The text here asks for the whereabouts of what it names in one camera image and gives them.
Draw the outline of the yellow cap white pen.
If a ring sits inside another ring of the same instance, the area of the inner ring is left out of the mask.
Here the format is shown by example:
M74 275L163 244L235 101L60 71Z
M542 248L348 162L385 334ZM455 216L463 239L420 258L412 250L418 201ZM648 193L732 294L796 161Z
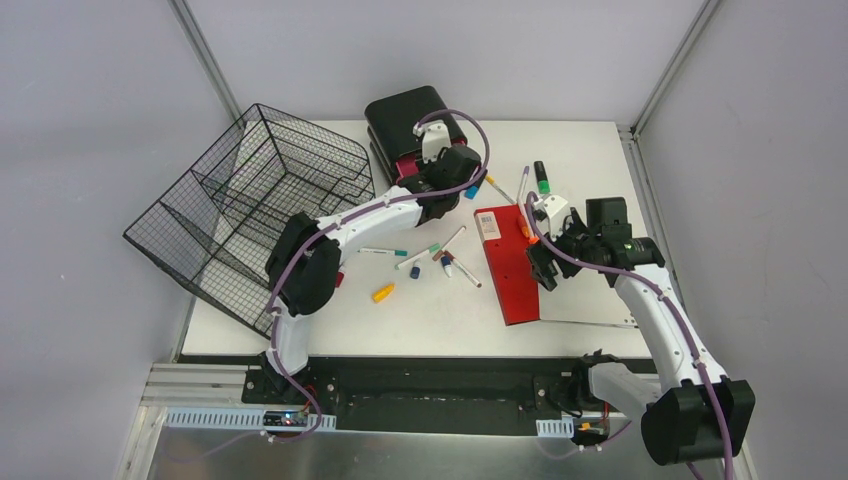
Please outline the yellow cap white pen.
M508 193L507 193L507 192L506 192L506 191L505 191L505 190L504 190L504 189L503 189L503 188L502 188L502 187L501 187L501 186L500 186L500 185L499 185L499 184L495 181L495 179L494 179L492 176L490 176L490 175L486 175L486 176L485 176L485 181L486 181L486 182L487 182L487 183L488 183L488 184L489 184L489 185L490 185L490 186L491 186L491 187L492 187L492 188L493 188L493 189L494 189L494 190L495 190L495 191L496 191L499 195L501 195L501 196L505 199L505 201L506 201L506 202L508 202L509 204L515 204L515 203L516 203L516 200L515 200L515 199L514 199L511 195L509 195L509 194L508 194Z

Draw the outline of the white binder cover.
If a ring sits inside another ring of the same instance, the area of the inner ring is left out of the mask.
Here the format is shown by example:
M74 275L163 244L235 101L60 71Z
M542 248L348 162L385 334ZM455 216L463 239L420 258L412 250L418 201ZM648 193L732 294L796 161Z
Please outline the white binder cover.
M545 223L537 222L534 218L533 225L542 231L538 243L548 240L555 245L562 234L562 230L549 232ZM614 290L609 288L604 275L589 269L579 270L552 254L558 271L557 287L548 292L539 285L541 321L614 328L635 326L629 310Z

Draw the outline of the brown cap white marker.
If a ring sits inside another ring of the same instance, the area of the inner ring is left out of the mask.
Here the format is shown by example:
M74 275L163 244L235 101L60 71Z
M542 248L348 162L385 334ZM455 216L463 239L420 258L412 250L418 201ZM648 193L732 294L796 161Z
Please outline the brown cap white marker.
M462 234L463 234L466 230L467 230L467 227L466 227L465 225L460 226L460 227L459 227L459 228L458 228L458 229L457 229L457 230L456 230L456 231L455 231L455 232L454 232L454 233L453 233L453 234L452 234L452 235L451 235L451 236L450 236L450 237L449 237L449 238L448 238L448 239L447 239L447 240L446 240L446 241L445 241L445 242L444 242L444 243L443 243L443 244L442 244L439 248L438 248L438 250L434 253L434 255L433 255L433 257L432 257L432 260L433 260L433 261L438 261L438 260L439 260L439 259L440 259L443 255L444 255L444 252L448 249L448 247L449 247L449 246L451 246L451 245L452 245L452 244L453 244L453 243L457 240L457 238L458 238L460 235L462 235Z

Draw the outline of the purple cap white pen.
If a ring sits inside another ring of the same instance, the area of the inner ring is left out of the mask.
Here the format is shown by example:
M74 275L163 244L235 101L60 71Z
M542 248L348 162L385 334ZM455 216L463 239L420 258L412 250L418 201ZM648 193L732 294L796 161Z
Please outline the purple cap white pen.
M515 202L516 205L520 205L521 202L524 199L523 195L525 193L527 182L528 182L529 170L530 170L529 165L525 165L523 167L522 174L521 174L521 177L520 177L520 182L519 182L519 188L518 188L518 191L517 191L517 194L516 194L516 202Z

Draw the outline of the yellow orange marker cap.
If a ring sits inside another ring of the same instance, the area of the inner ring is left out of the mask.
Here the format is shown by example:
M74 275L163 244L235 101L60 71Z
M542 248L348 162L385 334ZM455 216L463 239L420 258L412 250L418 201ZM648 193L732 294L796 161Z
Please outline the yellow orange marker cap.
M394 290L395 290L395 284L394 283L388 283L388 284L380 287L379 289L377 289L372 294L372 296L371 296L372 301L375 304L379 304L379 303L383 302L386 298L388 298L393 293Z

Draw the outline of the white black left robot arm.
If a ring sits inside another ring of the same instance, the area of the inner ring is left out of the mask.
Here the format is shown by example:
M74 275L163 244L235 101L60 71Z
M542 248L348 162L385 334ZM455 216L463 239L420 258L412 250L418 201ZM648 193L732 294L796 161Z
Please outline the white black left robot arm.
M339 267L373 240L442 218L458 205L462 191L481 182L489 160L488 154L454 144L360 206L320 218L301 212L287 221L265 266L271 291L265 307L272 317L266 352L271 396L286 405L303 396L305 378L299 372L308 363L312 317L334 295Z

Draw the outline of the blue marker cap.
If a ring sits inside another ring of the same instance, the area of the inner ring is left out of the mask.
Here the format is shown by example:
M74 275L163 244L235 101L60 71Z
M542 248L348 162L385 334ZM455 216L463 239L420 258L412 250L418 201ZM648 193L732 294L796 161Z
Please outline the blue marker cap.
M472 185L464 192L464 196L467 199L473 200L476 197L478 191L479 191L479 187L476 186L476 185Z

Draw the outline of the black drawer cabinet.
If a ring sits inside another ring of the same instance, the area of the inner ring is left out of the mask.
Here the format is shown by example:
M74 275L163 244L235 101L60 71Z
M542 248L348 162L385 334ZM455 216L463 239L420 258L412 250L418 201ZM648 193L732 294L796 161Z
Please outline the black drawer cabinet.
M446 108L437 90L430 85L378 99L366 106L364 114L370 148L391 185L401 187L400 182L396 182L395 162L399 158L415 156L418 168L424 166L420 141L413 135L413 126L423 117L429 116L431 121L443 120L448 126L452 146L467 146L465 133Z

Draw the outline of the red brown white marker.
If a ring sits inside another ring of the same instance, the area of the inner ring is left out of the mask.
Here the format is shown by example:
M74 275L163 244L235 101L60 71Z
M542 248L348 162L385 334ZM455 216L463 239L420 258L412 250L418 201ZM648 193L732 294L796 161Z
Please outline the red brown white marker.
M476 287L481 288L482 282L451 252L448 250L444 251L444 255L451 261L453 265L455 265L460 272Z

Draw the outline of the green cap white marker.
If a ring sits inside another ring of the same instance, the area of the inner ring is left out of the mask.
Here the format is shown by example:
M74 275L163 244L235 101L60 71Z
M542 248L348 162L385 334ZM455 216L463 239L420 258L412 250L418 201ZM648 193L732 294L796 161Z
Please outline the green cap white marker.
M432 254L436 253L440 249L441 249L441 245L439 243L435 243L433 245L430 245L429 247L427 247L427 248L409 256L408 258L404 259L403 261L397 263L395 265L395 269L400 270L401 268L403 268L407 265L410 265L410 264L414 263L415 261L422 259L425 256L432 255Z

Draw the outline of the teal cap white marker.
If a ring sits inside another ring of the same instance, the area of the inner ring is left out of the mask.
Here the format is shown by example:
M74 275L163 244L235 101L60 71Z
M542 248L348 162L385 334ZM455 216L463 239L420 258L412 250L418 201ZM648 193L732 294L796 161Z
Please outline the teal cap white marker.
M369 254L380 254L380 255L390 255L395 257L407 257L409 254L405 250L399 249L386 249L386 248L375 248L375 247L362 247L358 249L359 253L369 253Z

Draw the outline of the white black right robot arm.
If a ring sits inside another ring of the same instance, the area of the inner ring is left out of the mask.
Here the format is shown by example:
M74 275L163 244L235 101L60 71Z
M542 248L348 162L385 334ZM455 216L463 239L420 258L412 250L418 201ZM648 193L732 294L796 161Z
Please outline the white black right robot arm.
M526 249L532 278L552 292L559 278L601 274L635 321L659 378L650 384L616 356L596 351L577 360L550 400L576 416L606 404L638 424L656 464L720 459L731 478L755 394L747 381L731 379L700 339L660 248L634 236L625 199L590 199L580 214L558 195L531 192L523 209L538 239Z

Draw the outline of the pink drawer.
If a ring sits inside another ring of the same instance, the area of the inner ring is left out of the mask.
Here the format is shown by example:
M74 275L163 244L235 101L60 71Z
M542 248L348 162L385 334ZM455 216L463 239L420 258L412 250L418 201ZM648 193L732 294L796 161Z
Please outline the pink drawer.
M396 180L397 183L399 183L404 178L417 175L419 172L415 156L401 157L395 162L395 166L398 172Z

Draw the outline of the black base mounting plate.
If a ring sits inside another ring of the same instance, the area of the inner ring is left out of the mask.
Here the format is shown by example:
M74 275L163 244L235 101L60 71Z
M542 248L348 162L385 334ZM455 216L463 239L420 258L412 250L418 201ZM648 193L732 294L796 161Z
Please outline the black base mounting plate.
M312 395L348 431L533 436L557 418L580 357L312 357L295 385L255 361L246 404L300 405Z

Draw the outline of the red binder folder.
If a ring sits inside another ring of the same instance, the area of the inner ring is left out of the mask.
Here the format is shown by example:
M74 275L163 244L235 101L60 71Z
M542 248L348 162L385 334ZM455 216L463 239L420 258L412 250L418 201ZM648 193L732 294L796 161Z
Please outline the red binder folder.
M538 321L539 287L525 250L530 245L517 222L517 205L478 209L474 220L498 304L507 326Z

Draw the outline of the green black highlighter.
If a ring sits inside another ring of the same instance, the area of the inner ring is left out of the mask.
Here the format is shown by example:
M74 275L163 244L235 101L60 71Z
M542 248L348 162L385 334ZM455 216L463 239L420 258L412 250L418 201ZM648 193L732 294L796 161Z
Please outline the green black highlighter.
M544 162L540 160L535 161L533 163L533 170L538 193L548 195L550 193L550 183Z

